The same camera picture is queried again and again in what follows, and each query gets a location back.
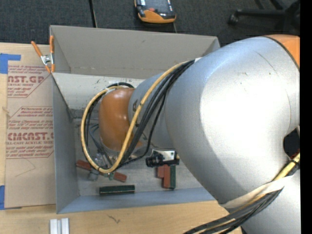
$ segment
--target black cable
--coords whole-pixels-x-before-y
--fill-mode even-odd
[[[273,202],[273,200],[276,199],[276,197],[279,195],[280,192],[281,192],[281,190],[273,192],[273,193],[270,193],[270,194],[267,194],[268,197],[262,204],[260,204],[259,206],[254,207],[247,215],[242,216],[241,218],[237,219],[236,221],[231,222],[230,224],[224,225],[224,226],[219,227],[219,228],[217,227],[217,228],[213,228],[211,230],[203,231],[203,232],[201,232],[201,234],[213,234],[215,232],[219,232],[219,231],[224,230],[226,228],[228,228],[228,229],[223,231],[223,232],[221,232],[220,234],[230,233],[231,231],[235,230],[236,228],[241,226],[243,223],[245,223],[252,216],[254,216],[257,213],[261,212],[268,205],[270,205]]]
[[[129,88],[134,88],[133,85],[131,85],[130,83],[126,83],[126,82],[117,82],[117,83],[109,85],[107,88],[110,88],[110,87],[113,87],[113,86],[127,86]]]
[[[240,209],[239,211],[233,212],[233,213],[231,213],[225,217],[222,217],[222,218],[216,219],[214,221],[211,221],[209,223],[202,224],[200,226],[192,228],[192,229],[188,230],[187,232],[185,232],[184,234],[193,234],[193,233],[202,231],[202,230],[207,229],[207,228],[212,228],[215,225],[220,225],[222,222],[227,222],[227,221],[230,221],[232,219],[236,219],[236,220],[234,220],[228,224],[224,223],[223,226],[226,226],[226,227],[223,227],[222,229],[219,229],[218,231],[223,230],[225,228],[229,228],[229,227],[231,227],[231,225],[233,225],[233,223],[240,221],[242,217],[249,215],[255,208],[262,205],[264,202],[267,202],[268,199],[271,198],[271,196],[272,195],[270,195],[270,194],[264,195],[261,199],[257,200],[256,202],[253,202],[251,205],[246,206],[243,209]]]
[[[130,164],[130,163],[132,163],[132,162],[135,162],[135,161],[137,161],[137,160],[143,158],[143,157],[148,153],[148,150],[150,149],[150,145],[151,145],[151,140],[152,140],[153,131],[154,131],[155,126],[156,126],[156,124],[157,124],[158,117],[159,117],[159,115],[160,115],[161,109],[162,109],[162,107],[163,107],[163,105],[164,105],[164,103],[165,103],[165,99],[166,99],[166,95],[163,97],[163,100],[162,100],[162,102],[161,102],[161,105],[160,105],[160,107],[159,107],[159,110],[158,110],[158,112],[157,112],[157,114],[156,114],[156,117],[155,117],[155,119],[154,119],[154,122],[153,122],[152,128],[151,128],[151,130],[150,130],[150,134],[149,134],[149,138],[148,138],[148,143],[147,143],[146,150],[145,150],[144,154],[142,154],[141,156],[136,157],[136,158],[134,158],[134,159],[131,159],[130,161],[128,161],[128,162],[126,162],[126,163],[123,163],[123,164],[119,165],[118,168],[123,167],[123,166],[125,166],[125,165],[128,165],[128,164]]]
[[[89,128],[89,134],[95,144],[95,146],[97,147],[98,152],[103,156],[105,156],[105,158],[107,159],[108,163],[112,166],[113,163],[111,161],[111,159],[109,158],[107,151],[105,150],[105,148],[96,140],[96,138],[94,137],[94,132],[98,129],[98,124],[95,124],[93,126],[91,126]]]
[[[132,151],[134,150],[135,146],[137,145],[148,121],[151,118],[151,115],[154,113],[155,108],[158,106],[158,103],[160,102],[162,96],[168,91],[168,89],[171,87],[171,85],[176,81],[176,79],[192,64],[194,63],[194,60],[189,61],[187,63],[182,64],[180,67],[175,69],[170,75],[168,75],[163,82],[158,86],[156,89],[156,92],[153,94],[151,100],[149,101],[147,108],[145,109],[145,112],[143,114],[143,117],[141,119],[141,122],[139,124],[139,127],[136,130],[136,133],[132,139],[132,142],[128,148],[128,150],[125,152],[122,163],[121,164],[129,164],[128,162],[125,162],[129,156],[131,155]]]

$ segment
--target white plastic piece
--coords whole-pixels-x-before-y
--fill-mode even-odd
[[[51,219],[50,234],[69,234],[69,218]]]

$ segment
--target gray carpet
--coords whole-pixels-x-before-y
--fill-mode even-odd
[[[269,0],[260,0],[274,9]],[[295,0],[282,0],[290,5]],[[227,24],[237,8],[257,9],[254,0],[172,0],[178,33],[217,36],[221,46],[253,36],[279,33],[276,19],[241,17]],[[174,32],[172,24],[148,28],[134,16],[134,0],[93,0],[99,28]],[[88,0],[0,0],[0,41],[47,44],[49,25],[92,27]],[[291,28],[289,34],[299,35]]]

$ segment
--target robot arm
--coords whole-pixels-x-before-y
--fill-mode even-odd
[[[111,137],[103,143],[123,143],[120,164],[142,146],[147,149],[139,157],[150,146],[175,150],[224,204],[271,182],[289,162],[283,139],[300,124],[299,65],[298,37],[274,35],[229,44],[142,82],[122,98],[128,107],[117,116],[131,122],[136,141],[127,146],[122,137]],[[142,103],[149,92],[155,102]],[[116,168],[118,164],[103,170]],[[277,198],[243,227],[248,234],[292,234],[301,232],[300,221],[297,170]]]

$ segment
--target black plastic part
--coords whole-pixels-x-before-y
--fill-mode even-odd
[[[100,196],[115,194],[132,194],[136,191],[135,185],[104,186],[99,188]]]
[[[164,161],[162,154],[155,154],[150,157],[147,157],[145,159],[145,162],[148,167],[159,167],[163,165],[168,166],[178,165],[180,163],[180,160],[175,158],[173,160]]]

